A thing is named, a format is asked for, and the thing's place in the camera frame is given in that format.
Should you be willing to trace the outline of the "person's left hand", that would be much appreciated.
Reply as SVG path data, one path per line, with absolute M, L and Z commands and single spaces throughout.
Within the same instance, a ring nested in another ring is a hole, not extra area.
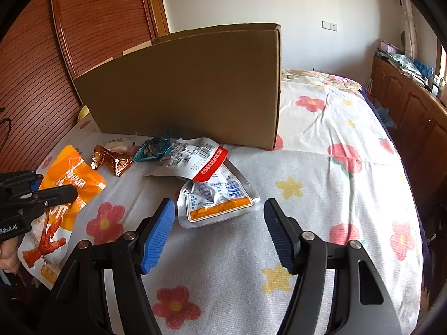
M 20 267 L 20 260 L 17 250 L 20 245 L 18 237 L 1 242 L 0 268 L 6 273 L 17 273 Z

